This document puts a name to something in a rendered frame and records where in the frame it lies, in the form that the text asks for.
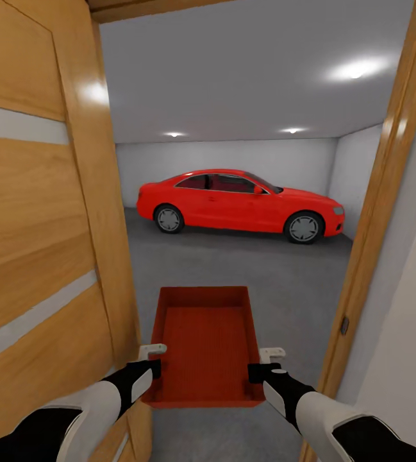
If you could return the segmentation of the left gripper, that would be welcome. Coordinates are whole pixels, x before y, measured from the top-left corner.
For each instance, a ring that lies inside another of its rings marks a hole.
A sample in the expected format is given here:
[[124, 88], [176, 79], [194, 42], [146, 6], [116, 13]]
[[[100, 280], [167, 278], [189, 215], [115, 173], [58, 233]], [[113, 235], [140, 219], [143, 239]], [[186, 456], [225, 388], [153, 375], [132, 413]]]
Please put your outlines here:
[[145, 364], [152, 369], [153, 379], [161, 377], [161, 359], [158, 360], [145, 360]]

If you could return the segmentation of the storage box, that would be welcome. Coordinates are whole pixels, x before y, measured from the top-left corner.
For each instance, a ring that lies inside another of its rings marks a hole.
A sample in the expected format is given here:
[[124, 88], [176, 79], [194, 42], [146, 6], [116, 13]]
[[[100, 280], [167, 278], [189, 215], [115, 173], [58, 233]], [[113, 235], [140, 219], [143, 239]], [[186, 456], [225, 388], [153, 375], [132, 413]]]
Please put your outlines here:
[[245, 286], [162, 287], [152, 344], [164, 344], [161, 377], [141, 401], [151, 408], [254, 407], [263, 384], [248, 364], [260, 363]]

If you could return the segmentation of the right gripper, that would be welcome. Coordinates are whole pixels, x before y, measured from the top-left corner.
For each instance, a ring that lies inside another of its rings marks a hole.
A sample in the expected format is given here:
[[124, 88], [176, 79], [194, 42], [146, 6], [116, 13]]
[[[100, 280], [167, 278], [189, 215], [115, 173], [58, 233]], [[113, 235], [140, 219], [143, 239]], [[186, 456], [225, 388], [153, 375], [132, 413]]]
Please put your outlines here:
[[269, 364], [248, 364], [248, 376], [251, 384], [258, 384], [262, 382], [262, 374], [266, 369], [269, 368], [281, 368], [280, 363], [269, 363]]

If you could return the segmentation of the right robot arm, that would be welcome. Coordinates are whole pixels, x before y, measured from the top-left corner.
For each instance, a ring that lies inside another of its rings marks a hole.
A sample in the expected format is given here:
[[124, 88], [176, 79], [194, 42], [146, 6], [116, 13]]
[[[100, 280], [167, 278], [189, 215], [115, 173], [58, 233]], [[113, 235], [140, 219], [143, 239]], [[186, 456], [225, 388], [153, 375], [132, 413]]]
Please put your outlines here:
[[251, 384], [263, 384], [267, 401], [322, 462], [416, 462], [416, 447], [403, 442], [380, 418], [359, 407], [337, 402], [294, 378], [280, 363], [281, 347], [260, 348], [260, 363], [248, 364]]

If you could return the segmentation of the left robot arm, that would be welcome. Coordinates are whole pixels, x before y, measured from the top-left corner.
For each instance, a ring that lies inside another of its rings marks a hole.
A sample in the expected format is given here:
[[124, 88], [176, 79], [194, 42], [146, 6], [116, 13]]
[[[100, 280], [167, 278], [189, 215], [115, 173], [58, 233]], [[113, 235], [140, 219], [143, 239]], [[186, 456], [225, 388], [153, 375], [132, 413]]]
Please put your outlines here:
[[166, 351], [164, 344], [141, 346], [138, 361], [31, 412], [0, 438], [0, 462], [87, 462], [117, 419], [161, 377], [161, 359], [148, 356]]

